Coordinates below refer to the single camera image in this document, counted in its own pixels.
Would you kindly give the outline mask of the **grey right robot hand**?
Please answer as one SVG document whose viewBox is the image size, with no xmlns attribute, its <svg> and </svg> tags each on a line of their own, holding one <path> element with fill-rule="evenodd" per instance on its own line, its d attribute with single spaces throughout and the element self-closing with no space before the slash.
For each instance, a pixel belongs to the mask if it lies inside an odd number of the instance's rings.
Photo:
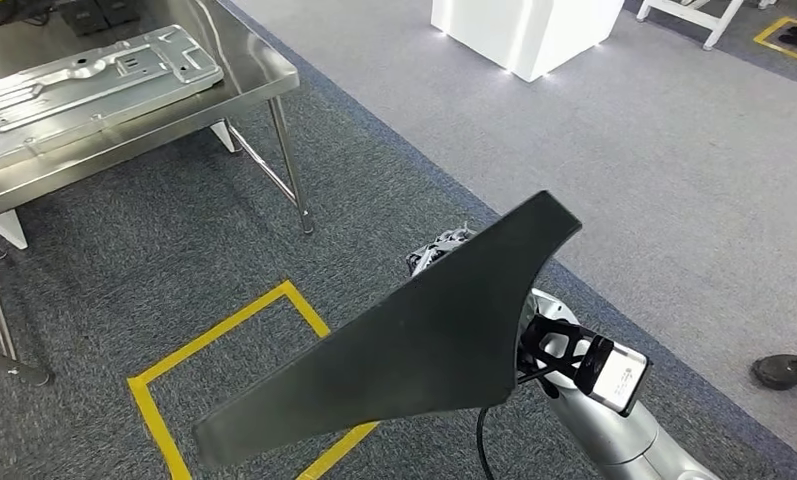
<svg viewBox="0 0 797 480">
<path fill-rule="evenodd" d="M 447 230 L 430 243 L 414 250 L 405 258 L 410 276 L 419 274 L 433 264 L 438 258 L 455 250 L 462 243 L 469 241 L 475 235 L 475 231 L 464 225 L 460 228 Z"/>
</svg>

